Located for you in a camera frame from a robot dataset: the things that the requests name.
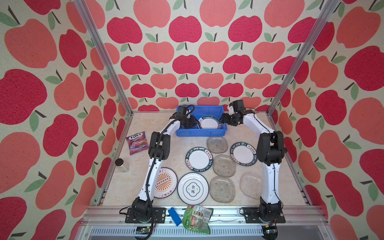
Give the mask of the green red striped rim plate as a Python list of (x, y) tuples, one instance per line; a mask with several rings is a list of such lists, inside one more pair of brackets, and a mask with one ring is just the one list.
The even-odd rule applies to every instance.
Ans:
[(216, 116), (207, 115), (199, 119), (198, 127), (199, 129), (221, 129), (222, 123)]

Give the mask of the clear glass plate top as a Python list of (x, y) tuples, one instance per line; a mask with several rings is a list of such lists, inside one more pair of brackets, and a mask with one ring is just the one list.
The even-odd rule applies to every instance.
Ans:
[(228, 150), (229, 146), (224, 137), (213, 136), (207, 139), (207, 148), (213, 154), (222, 154)]

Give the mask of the dark lettered rim plate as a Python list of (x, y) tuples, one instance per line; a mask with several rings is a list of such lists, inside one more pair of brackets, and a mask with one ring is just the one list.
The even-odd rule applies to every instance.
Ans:
[(185, 162), (190, 170), (203, 173), (213, 166), (214, 157), (207, 148), (195, 147), (187, 152)]
[(232, 159), (243, 167), (254, 165), (257, 158), (256, 149), (246, 142), (236, 142), (230, 148), (230, 155)]

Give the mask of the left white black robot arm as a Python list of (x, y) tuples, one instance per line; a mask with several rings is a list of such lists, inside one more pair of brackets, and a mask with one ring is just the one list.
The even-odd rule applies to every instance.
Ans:
[(190, 124), (189, 117), (171, 117), (167, 126), (159, 132), (153, 132), (149, 146), (149, 167), (145, 182), (133, 201), (126, 218), (127, 223), (153, 223), (155, 221), (155, 209), (153, 200), (155, 186), (159, 170), (171, 151), (171, 136), (181, 127), (194, 127), (196, 121)]

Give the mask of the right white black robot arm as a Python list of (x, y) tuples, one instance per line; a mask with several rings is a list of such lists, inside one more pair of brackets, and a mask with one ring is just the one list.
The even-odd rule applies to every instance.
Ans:
[(283, 133), (268, 127), (251, 110), (224, 113), (220, 121), (231, 126), (244, 124), (259, 136), (256, 155), (263, 167), (263, 191), (258, 218), (263, 223), (274, 222), (284, 206), (279, 194), (280, 165), (287, 152)]

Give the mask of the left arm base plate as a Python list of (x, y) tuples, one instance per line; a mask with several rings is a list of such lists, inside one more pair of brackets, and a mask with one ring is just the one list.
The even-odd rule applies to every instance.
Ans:
[(147, 208), (144, 211), (137, 208), (129, 208), (125, 223), (127, 224), (150, 224), (153, 220), (157, 224), (163, 224), (165, 222), (167, 209), (166, 208)]

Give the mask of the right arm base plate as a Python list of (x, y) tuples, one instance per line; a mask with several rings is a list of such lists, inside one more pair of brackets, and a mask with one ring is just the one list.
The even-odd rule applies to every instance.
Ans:
[(286, 219), (284, 214), (280, 211), (277, 213), (268, 213), (266, 210), (259, 210), (259, 208), (240, 208), (240, 215), (245, 218), (247, 224), (284, 224)]

